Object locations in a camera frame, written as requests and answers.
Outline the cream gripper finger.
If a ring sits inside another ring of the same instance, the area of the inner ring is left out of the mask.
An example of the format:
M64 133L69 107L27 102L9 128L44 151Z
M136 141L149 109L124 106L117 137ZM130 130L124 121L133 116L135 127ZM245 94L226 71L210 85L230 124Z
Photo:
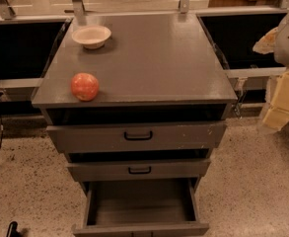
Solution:
M259 41L253 46L253 51L260 54L272 53L275 50L275 40L278 28L273 28L267 32Z

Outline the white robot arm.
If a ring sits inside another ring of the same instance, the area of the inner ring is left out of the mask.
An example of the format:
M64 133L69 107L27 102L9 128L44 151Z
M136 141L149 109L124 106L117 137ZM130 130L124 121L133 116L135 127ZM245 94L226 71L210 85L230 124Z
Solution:
M254 44L253 51L260 54L272 53L276 62L289 67L289 11L276 28Z

